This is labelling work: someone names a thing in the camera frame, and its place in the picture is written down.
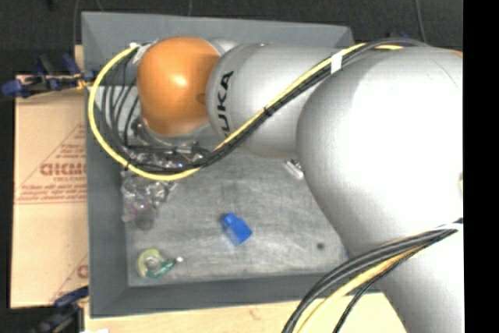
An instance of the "gray tray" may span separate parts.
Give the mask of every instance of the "gray tray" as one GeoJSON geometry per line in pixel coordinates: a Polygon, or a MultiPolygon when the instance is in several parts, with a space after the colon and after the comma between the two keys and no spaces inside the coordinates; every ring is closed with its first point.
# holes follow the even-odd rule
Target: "gray tray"
{"type": "MultiPolygon", "coordinates": [[[[353,43],[345,27],[240,19],[89,12],[82,16],[82,27],[85,65],[93,69],[130,41],[176,35],[332,48],[353,43]]],[[[204,135],[215,140],[210,127],[204,135]]],[[[306,183],[291,175],[282,160],[235,151],[180,181],[146,232],[121,220],[120,171],[89,132],[94,317],[298,299],[348,258],[306,183]],[[253,230],[241,246],[233,246],[223,233],[220,219],[226,212],[242,216],[253,230]],[[136,257],[149,247],[184,261],[159,279],[142,278],[136,257]]]]}

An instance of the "blue clamp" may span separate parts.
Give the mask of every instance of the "blue clamp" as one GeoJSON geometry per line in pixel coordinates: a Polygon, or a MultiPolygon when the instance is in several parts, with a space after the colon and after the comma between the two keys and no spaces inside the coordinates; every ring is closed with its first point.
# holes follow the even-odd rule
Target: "blue clamp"
{"type": "Polygon", "coordinates": [[[88,294],[88,286],[84,286],[58,298],[54,302],[56,311],[40,322],[35,331],[37,333],[59,333],[63,331],[74,321],[75,316],[83,316],[82,308],[77,301],[87,297],[88,294]]]}
{"type": "Polygon", "coordinates": [[[2,84],[2,94],[5,97],[29,97],[31,92],[20,80],[10,80],[2,84]]]}
{"type": "Polygon", "coordinates": [[[224,227],[225,234],[235,246],[242,244],[242,242],[247,240],[253,233],[250,227],[244,222],[244,219],[238,218],[233,213],[225,214],[221,219],[221,223],[224,227]]]}

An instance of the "kuka logo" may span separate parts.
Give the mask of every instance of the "kuka logo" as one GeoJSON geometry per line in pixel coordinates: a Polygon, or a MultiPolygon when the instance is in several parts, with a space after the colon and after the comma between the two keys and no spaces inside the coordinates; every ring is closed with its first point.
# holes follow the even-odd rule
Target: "kuka logo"
{"type": "Polygon", "coordinates": [[[222,76],[221,81],[220,81],[221,89],[218,91],[218,94],[217,94],[217,99],[218,99],[217,109],[219,111],[218,119],[220,119],[221,130],[224,132],[225,137],[227,137],[231,132],[231,128],[228,125],[227,115],[225,115],[226,108],[224,106],[224,102],[227,99],[228,80],[231,79],[231,76],[233,73],[234,73],[234,71],[231,71],[230,73],[226,73],[222,76]]]}
{"type": "Polygon", "coordinates": [[[84,175],[87,173],[87,166],[82,163],[46,163],[40,166],[40,173],[45,176],[60,175],[84,175]]]}

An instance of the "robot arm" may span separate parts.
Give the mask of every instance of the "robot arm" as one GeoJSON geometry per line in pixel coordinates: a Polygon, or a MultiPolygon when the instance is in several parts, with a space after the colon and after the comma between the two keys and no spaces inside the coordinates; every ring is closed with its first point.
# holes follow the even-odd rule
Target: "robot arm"
{"type": "MultiPolygon", "coordinates": [[[[195,57],[181,61],[185,68],[176,63],[173,70],[168,52],[179,45],[152,57],[159,49],[153,45],[137,86],[151,137],[177,143],[189,137],[186,129],[209,121],[222,140],[216,157],[170,165],[163,174],[137,171],[182,178],[223,157],[233,143],[264,157],[298,158],[314,198],[354,255],[462,216],[460,55],[409,40],[349,51],[201,42],[195,57]],[[167,67],[158,67],[162,62],[167,67]],[[185,111],[176,128],[165,98],[182,102],[171,110],[172,118],[178,108],[185,111]],[[183,136],[176,136],[179,126],[183,136]]],[[[379,287],[410,333],[463,331],[463,264],[460,232],[398,267],[379,287]]]]}

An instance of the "blue block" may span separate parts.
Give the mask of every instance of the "blue block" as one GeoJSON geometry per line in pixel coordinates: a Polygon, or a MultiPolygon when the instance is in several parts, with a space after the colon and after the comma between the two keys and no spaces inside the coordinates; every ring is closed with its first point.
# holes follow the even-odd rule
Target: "blue block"
{"type": "Polygon", "coordinates": [[[221,222],[224,226],[224,231],[235,246],[239,246],[247,240],[253,233],[250,227],[242,218],[238,218],[233,213],[225,214],[221,222]]]}

